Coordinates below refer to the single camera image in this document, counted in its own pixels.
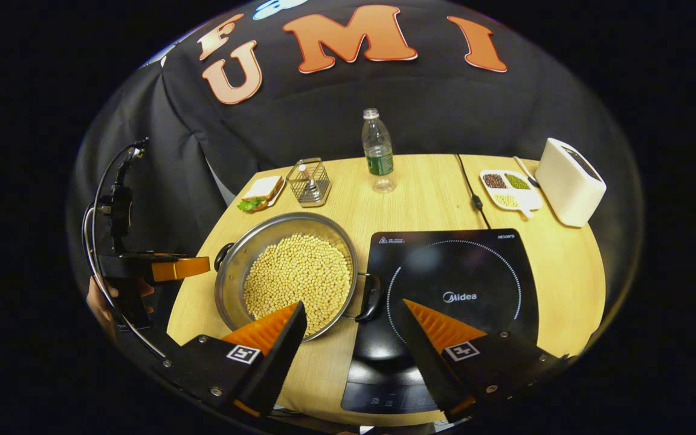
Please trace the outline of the sandwich on small plate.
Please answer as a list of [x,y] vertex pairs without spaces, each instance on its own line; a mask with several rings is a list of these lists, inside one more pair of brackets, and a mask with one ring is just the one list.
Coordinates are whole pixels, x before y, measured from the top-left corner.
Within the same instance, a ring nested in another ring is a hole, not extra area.
[[285,185],[281,176],[269,176],[257,179],[251,188],[240,199],[237,208],[252,213],[263,210],[274,204]]

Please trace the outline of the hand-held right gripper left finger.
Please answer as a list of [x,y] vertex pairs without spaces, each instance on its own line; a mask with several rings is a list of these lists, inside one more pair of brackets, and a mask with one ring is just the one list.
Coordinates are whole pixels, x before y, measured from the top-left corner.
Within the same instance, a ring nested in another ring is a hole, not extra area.
[[164,381],[234,419],[266,417],[308,325],[301,301],[221,339],[199,335],[170,352]]

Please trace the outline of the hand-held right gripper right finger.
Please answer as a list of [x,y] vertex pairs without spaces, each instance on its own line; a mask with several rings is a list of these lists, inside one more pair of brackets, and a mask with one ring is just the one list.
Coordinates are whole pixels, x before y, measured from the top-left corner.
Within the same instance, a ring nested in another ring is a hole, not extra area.
[[454,423],[508,407],[569,365],[508,330],[486,333],[414,301],[395,307],[406,343],[437,408]]

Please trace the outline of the black induction cooktop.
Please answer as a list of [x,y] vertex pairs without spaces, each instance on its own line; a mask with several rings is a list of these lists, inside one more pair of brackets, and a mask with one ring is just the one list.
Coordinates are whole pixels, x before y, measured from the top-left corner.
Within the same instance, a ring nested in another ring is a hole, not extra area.
[[514,229],[381,231],[370,240],[364,304],[341,408],[370,414],[436,410],[422,375],[395,328],[403,299],[487,333],[538,339],[538,297],[529,259]]

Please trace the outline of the steel pot with black handles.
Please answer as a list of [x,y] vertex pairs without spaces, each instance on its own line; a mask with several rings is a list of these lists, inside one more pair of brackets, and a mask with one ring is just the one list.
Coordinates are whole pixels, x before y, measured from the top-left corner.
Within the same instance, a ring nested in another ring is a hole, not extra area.
[[285,237],[293,234],[314,235],[318,239],[326,240],[343,253],[348,261],[352,273],[351,289],[348,292],[343,307],[339,314],[314,336],[304,341],[311,341],[321,334],[325,334],[340,317],[346,316],[346,309],[350,305],[354,294],[358,290],[358,280],[364,277],[369,288],[362,296],[362,308],[359,314],[353,316],[355,322],[367,322],[376,317],[383,297],[383,286],[377,275],[362,272],[358,265],[358,254],[348,233],[336,221],[313,213],[297,212],[282,214],[265,220],[260,225],[247,231],[237,242],[230,243],[221,248],[214,260],[216,269],[216,283],[214,295],[216,309],[224,324],[230,330],[237,330],[251,324],[254,318],[243,300],[243,284],[253,262],[269,245],[281,242]]

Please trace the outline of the white divided bean dish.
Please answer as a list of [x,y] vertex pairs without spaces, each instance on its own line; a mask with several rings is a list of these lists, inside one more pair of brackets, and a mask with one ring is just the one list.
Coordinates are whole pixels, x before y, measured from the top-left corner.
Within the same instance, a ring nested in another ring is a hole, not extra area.
[[526,218],[544,206],[538,190],[520,173],[508,170],[482,170],[480,180],[489,198],[500,209],[518,210]]

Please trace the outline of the white toaster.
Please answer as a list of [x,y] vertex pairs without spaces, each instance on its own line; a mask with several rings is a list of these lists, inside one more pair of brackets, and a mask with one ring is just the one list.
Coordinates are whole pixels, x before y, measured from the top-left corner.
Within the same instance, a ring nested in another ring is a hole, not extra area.
[[534,177],[555,216],[569,227],[587,225],[607,191],[590,162],[555,138],[547,139]]

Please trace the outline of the clear plastic water bottle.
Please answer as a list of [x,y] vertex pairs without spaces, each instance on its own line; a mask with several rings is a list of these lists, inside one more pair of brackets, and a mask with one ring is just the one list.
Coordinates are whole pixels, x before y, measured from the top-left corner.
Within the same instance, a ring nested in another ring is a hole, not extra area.
[[379,193],[390,193],[396,187],[394,179],[394,151],[390,133],[379,118],[376,108],[362,112],[364,126],[361,139],[371,176],[371,187]]

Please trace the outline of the pile of yellow soybeans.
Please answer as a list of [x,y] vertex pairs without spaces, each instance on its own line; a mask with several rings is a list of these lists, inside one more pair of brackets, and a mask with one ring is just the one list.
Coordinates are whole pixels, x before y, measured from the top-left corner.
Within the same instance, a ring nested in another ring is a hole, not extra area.
[[351,281],[348,261],[336,246],[293,234],[259,254],[244,279],[243,300],[256,319],[301,301],[309,338],[339,314]]

